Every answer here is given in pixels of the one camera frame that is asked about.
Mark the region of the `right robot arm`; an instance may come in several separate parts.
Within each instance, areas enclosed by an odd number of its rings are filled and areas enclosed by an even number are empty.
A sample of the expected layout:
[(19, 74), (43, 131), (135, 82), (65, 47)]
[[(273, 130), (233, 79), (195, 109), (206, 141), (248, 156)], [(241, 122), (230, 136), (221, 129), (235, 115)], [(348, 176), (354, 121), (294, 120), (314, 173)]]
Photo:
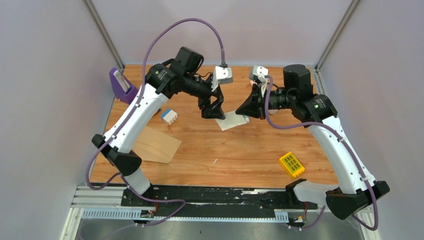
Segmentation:
[(329, 160), (338, 183), (314, 183), (299, 179), (286, 186), (286, 204), (298, 209), (305, 202), (327, 207), (337, 218), (354, 217), (372, 206), (390, 191), (385, 181), (376, 180), (362, 163), (350, 144), (331, 100), (314, 92), (311, 72), (302, 64), (283, 68), (283, 87), (273, 87), (267, 68), (254, 65), (249, 73), (254, 81), (251, 93), (236, 110), (261, 120), (270, 119), (270, 110), (291, 110), (298, 125), (306, 128), (317, 140)]

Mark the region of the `beige letter paper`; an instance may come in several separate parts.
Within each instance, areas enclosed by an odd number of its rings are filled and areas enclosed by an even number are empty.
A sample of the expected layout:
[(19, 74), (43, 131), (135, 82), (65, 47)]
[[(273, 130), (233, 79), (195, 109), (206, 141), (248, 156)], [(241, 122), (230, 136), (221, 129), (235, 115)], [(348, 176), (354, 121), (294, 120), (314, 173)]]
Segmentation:
[(248, 124), (245, 121), (245, 116), (242, 114), (236, 114), (236, 111), (226, 112), (225, 119), (215, 119), (216, 123), (222, 131), (232, 129), (241, 125)]

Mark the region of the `pink cylindrical tube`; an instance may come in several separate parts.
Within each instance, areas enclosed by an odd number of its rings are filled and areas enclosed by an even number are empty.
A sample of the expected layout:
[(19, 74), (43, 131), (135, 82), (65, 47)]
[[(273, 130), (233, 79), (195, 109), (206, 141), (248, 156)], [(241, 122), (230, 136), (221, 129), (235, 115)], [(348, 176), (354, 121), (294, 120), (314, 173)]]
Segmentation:
[(277, 112), (278, 112), (278, 110), (277, 110), (277, 109), (270, 109), (270, 110), (268, 111), (268, 113), (269, 113), (270, 115), (275, 115)]

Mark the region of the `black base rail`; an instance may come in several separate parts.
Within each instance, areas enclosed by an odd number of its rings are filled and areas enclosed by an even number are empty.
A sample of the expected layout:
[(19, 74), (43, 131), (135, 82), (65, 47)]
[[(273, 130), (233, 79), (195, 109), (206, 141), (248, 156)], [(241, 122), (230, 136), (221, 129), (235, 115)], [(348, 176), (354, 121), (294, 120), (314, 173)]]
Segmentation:
[(197, 219), (270, 219), (278, 210), (318, 209), (315, 203), (293, 200), (285, 189), (207, 187), (181, 185), (152, 185), (142, 197), (125, 189), (121, 198), (123, 207), (153, 208), (154, 216), (167, 217), (182, 205), (174, 217)]

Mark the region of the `yellow toy block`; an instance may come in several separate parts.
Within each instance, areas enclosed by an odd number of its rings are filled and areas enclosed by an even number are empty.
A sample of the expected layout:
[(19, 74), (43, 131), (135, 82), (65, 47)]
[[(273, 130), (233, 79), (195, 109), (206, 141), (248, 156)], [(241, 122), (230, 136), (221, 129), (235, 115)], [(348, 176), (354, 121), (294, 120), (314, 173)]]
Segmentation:
[(278, 159), (278, 163), (291, 179), (295, 179), (305, 172), (305, 167), (292, 152), (288, 152), (280, 157)]

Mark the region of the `blue white toy block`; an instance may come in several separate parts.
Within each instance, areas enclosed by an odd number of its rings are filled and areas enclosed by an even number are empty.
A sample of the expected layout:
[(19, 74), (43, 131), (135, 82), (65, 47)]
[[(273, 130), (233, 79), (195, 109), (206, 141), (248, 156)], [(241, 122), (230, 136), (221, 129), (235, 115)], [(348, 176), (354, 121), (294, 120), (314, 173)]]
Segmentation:
[(173, 124), (177, 118), (179, 117), (179, 115), (172, 110), (171, 108), (166, 109), (161, 115), (160, 118), (162, 121), (164, 121), (165, 123), (167, 123), (168, 125)]

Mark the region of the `brown paper envelope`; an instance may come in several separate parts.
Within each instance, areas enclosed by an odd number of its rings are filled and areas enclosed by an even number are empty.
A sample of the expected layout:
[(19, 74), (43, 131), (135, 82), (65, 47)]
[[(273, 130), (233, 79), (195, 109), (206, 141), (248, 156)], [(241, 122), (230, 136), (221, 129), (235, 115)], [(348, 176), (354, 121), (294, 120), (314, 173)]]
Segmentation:
[(146, 126), (132, 148), (143, 161), (169, 164), (182, 141)]

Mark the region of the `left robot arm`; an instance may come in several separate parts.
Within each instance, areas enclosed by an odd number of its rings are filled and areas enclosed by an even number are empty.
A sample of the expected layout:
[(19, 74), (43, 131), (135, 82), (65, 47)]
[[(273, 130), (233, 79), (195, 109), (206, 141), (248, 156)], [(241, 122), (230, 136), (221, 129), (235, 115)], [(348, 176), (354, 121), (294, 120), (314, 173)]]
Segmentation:
[(133, 151), (133, 146), (154, 114), (173, 95), (183, 92), (198, 99), (202, 118), (223, 120), (226, 117), (220, 83), (232, 80), (232, 70), (223, 63), (203, 80), (197, 75), (203, 61), (200, 53), (181, 47), (176, 57), (153, 65), (117, 123), (103, 135), (95, 134), (91, 140), (97, 152), (103, 154), (135, 192), (133, 198), (142, 207), (152, 203), (153, 193), (149, 190), (151, 183), (141, 170), (142, 159)]

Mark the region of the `purple holder stand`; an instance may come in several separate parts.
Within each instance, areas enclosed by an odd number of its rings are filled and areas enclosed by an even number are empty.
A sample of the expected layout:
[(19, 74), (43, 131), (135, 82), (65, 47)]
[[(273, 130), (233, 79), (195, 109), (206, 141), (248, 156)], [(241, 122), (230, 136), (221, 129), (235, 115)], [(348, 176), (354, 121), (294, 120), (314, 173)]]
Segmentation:
[(109, 78), (115, 98), (127, 105), (131, 104), (137, 95), (137, 87), (117, 68), (109, 71)]

